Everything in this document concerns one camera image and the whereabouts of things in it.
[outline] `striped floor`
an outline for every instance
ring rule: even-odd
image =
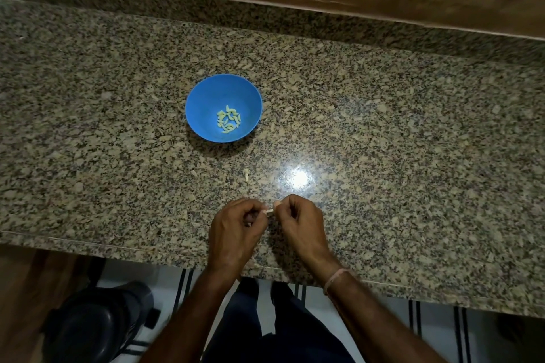
[[[198,270],[176,267],[107,260],[98,281],[100,287],[114,287],[130,280],[146,283],[153,291],[155,307],[161,310],[155,329],[142,328],[127,353],[114,360],[115,363],[134,363],[167,324],[191,291],[199,276]],[[231,288],[214,321],[217,326],[223,309],[236,285]],[[262,333],[274,332],[274,307],[269,298],[271,282],[259,281],[258,315]],[[290,285],[296,296],[328,329],[346,346],[357,363],[364,362],[348,330],[344,326],[329,299],[317,287]],[[545,361],[545,324],[538,319],[519,319],[525,330],[499,326],[498,315],[440,304],[421,303],[404,299],[382,298],[383,303],[416,334],[426,340],[450,363],[510,363]],[[511,342],[504,337],[518,339]]]

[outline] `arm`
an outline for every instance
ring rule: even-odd
[[[328,248],[322,211],[292,194],[275,202],[275,215],[290,245],[323,286],[342,265]],[[445,363],[350,273],[334,279],[328,295],[366,361]]]
[[[198,362],[223,298],[267,228],[267,207],[257,200],[229,202],[216,214],[208,237],[208,265],[178,312],[140,359],[141,363]],[[258,213],[251,227],[252,213]]]

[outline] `blue bowl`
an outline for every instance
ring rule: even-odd
[[[240,126],[223,134],[223,128],[217,126],[217,113],[225,111],[226,106],[240,114]],[[212,142],[233,142],[245,137],[257,126],[262,111],[263,101],[257,88],[247,79],[230,74],[203,79],[185,103],[185,118],[191,129]]]

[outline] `wristband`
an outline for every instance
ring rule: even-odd
[[[335,279],[337,277],[339,277],[342,273],[350,273],[352,274],[352,272],[350,270],[347,270],[345,268],[340,268],[339,270],[335,271],[333,273],[333,275],[331,277],[329,277],[329,280],[324,284],[324,294],[327,296],[328,295],[328,288],[329,286],[331,285],[331,283],[333,283],[333,281],[335,281]]]

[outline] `person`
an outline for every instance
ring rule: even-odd
[[[240,277],[267,228],[266,205],[231,201],[214,217],[208,264],[180,309],[142,356],[167,362],[353,362],[344,345],[304,308],[285,283],[273,283],[275,333],[262,336],[257,318],[258,285],[243,277],[207,349],[210,328],[223,298]],[[445,363],[429,345],[386,309],[328,247],[322,211],[298,195],[274,203],[287,242],[332,303],[367,363]]]

